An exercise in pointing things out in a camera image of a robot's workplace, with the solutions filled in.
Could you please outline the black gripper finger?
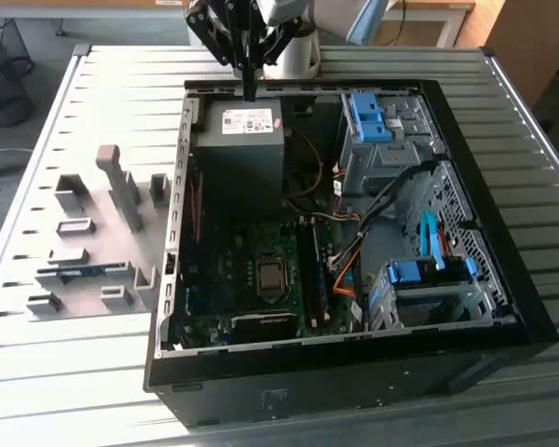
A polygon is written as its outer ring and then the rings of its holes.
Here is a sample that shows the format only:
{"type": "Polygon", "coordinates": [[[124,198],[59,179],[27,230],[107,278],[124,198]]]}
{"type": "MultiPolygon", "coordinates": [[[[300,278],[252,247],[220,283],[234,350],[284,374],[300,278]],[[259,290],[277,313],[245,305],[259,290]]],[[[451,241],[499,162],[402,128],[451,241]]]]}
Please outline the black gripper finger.
{"type": "Polygon", "coordinates": [[[302,26],[303,1],[250,2],[250,100],[265,65],[275,65],[302,26]]]}
{"type": "Polygon", "coordinates": [[[245,34],[250,30],[248,1],[192,1],[186,22],[205,48],[223,66],[239,72],[243,99],[251,99],[251,66],[245,34]]]}

